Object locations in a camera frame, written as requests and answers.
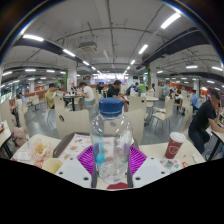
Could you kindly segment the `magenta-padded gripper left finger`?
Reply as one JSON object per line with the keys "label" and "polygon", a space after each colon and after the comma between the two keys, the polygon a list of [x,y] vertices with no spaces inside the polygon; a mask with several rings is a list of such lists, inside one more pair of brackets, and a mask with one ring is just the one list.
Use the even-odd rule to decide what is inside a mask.
{"label": "magenta-padded gripper left finger", "polygon": [[56,175],[81,187],[95,188],[97,172],[92,147],[87,147],[77,156],[70,156]]}

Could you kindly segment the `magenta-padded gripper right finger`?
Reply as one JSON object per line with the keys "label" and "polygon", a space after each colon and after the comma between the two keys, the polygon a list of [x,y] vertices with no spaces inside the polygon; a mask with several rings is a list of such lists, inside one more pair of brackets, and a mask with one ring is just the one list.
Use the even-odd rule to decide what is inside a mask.
{"label": "magenta-padded gripper right finger", "polygon": [[155,157],[147,157],[134,146],[130,147],[128,164],[128,187],[140,188],[168,175]]}

